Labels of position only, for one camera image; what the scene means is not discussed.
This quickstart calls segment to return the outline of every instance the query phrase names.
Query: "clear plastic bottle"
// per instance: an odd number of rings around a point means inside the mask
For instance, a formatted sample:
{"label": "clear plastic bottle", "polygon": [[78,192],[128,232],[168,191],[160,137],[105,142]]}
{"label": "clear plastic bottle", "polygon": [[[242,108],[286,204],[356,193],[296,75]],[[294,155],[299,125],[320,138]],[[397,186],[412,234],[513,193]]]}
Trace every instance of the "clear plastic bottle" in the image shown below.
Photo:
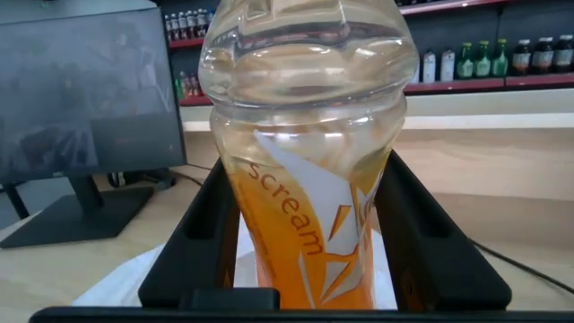
{"label": "clear plastic bottle", "polygon": [[418,62],[392,0],[221,1],[199,79],[282,308],[375,307],[370,210]]}

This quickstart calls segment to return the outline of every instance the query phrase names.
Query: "black holder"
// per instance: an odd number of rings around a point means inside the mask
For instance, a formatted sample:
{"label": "black holder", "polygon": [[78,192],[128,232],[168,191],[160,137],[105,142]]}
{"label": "black holder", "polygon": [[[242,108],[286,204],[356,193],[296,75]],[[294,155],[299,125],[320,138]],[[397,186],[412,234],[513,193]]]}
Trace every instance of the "black holder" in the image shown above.
{"label": "black holder", "polygon": [[142,308],[48,308],[30,322],[566,322],[506,312],[511,291],[394,152],[375,198],[396,310],[279,310],[274,289],[232,288],[239,207],[218,161],[143,281]]}

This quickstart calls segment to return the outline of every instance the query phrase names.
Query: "shelf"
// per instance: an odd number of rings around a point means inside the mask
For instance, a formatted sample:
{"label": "shelf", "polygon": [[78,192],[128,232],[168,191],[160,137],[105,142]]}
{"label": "shelf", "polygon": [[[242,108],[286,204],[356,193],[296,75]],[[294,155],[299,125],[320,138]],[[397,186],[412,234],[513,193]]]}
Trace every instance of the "shelf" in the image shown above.
{"label": "shelf", "polygon": [[170,43],[171,49],[176,48],[195,48],[202,47],[204,45],[204,39],[187,39],[187,40],[174,40]]}
{"label": "shelf", "polygon": [[469,6],[476,6],[476,5],[497,4],[510,1],[513,0],[446,0],[446,1],[437,1],[429,4],[406,5],[400,7],[400,10],[403,15],[407,15],[416,13],[437,12],[456,8],[466,8]]}
{"label": "shelf", "polygon": [[212,102],[207,97],[187,97],[179,101],[180,107],[196,107],[212,105]]}
{"label": "shelf", "polygon": [[408,84],[404,89],[404,92],[416,93],[416,92],[443,92],[443,91],[464,91],[464,90],[482,90],[482,89],[490,90],[502,87],[504,87],[504,79],[489,78],[482,80]]}
{"label": "shelf", "polygon": [[574,73],[507,77],[507,86],[574,84]]}

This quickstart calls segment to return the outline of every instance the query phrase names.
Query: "white bottle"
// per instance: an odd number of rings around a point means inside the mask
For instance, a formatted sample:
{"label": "white bottle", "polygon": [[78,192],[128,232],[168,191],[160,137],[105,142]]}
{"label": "white bottle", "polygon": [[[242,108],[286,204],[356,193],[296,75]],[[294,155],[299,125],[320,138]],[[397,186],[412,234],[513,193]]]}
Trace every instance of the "white bottle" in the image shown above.
{"label": "white bottle", "polygon": [[437,57],[432,50],[428,50],[422,59],[422,82],[434,83],[437,74]]}
{"label": "white bottle", "polygon": [[190,39],[189,37],[189,29],[187,27],[187,18],[186,14],[181,12],[178,15],[178,22],[179,22],[179,37],[181,39]]}
{"label": "white bottle", "polygon": [[421,80],[421,62],[416,65],[416,71],[414,72],[413,78],[409,82],[409,84],[418,84]]}
{"label": "white bottle", "polygon": [[440,60],[440,80],[442,82],[452,82],[455,79],[455,57],[456,54],[450,48],[442,53]]}

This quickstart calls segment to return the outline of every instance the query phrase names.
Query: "bottled drink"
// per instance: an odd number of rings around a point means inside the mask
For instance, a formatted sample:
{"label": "bottled drink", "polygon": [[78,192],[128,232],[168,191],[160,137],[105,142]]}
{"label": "bottled drink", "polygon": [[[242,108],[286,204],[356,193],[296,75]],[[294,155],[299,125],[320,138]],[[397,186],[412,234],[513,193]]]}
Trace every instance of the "bottled drink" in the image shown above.
{"label": "bottled drink", "polygon": [[179,36],[179,19],[176,14],[171,14],[171,34],[173,40],[180,40],[181,37]]}
{"label": "bottled drink", "polygon": [[542,37],[535,46],[535,54],[532,57],[532,73],[548,74],[552,67],[554,50],[552,49],[552,37]]}
{"label": "bottled drink", "polygon": [[171,42],[173,40],[173,37],[171,35],[171,20],[167,14],[163,18],[165,20],[165,31],[168,34],[168,40]]}
{"label": "bottled drink", "polygon": [[207,33],[207,20],[203,9],[197,10],[197,37],[205,37]]}
{"label": "bottled drink", "polygon": [[450,48],[442,53],[440,60],[440,80],[442,82],[451,82],[455,79],[455,52]]}
{"label": "bottled drink", "polygon": [[220,2],[199,79],[259,284],[283,308],[371,309],[370,209],[416,47],[391,1],[253,3]]}
{"label": "bottled drink", "polygon": [[509,70],[509,60],[506,58],[506,40],[499,39],[498,46],[492,57],[492,76],[504,77]]}
{"label": "bottled drink", "polygon": [[428,50],[422,58],[422,82],[434,83],[437,77],[437,57]]}
{"label": "bottled drink", "polygon": [[472,46],[472,43],[465,42],[460,50],[460,58],[457,64],[457,75],[460,80],[467,80],[473,77],[474,63],[471,53]]}
{"label": "bottled drink", "polygon": [[190,39],[189,37],[189,28],[187,27],[187,18],[184,13],[179,13],[178,15],[178,22],[179,22],[179,37],[182,39]]}
{"label": "bottled drink", "polygon": [[488,77],[491,73],[491,59],[488,53],[488,41],[483,40],[479,42],[478,55],[474,61],[474,74],[476,77]]}
{"label": "bottled drink", "polygon": [[212,21],[213,21],[213,16],[215,15],[215,11],[210,11],[207,14],[207,29],[209,30],[209,26],[212,25]]}
{"label": "bottled drink", "polygon": [[567,73],[572,65],[572,35],[562,35],[554,47],[553,69],[555,73]]}
{"label": "bottled drink", "polygon": [[183,93],[184,98],[193,95],[191,80],[184,71],[179,72],[179,84],[181,84],[181,92]]}
{"label": "bottled drink", "polygon": [[187,12],[187,27],[189,28],[189,38],[197,38],[197,18],[191,10]]}
{"label": "bottled drink", "polygon": [[521,39],[512,53],[512,74],[524,76],[530,68],[530,39]]}

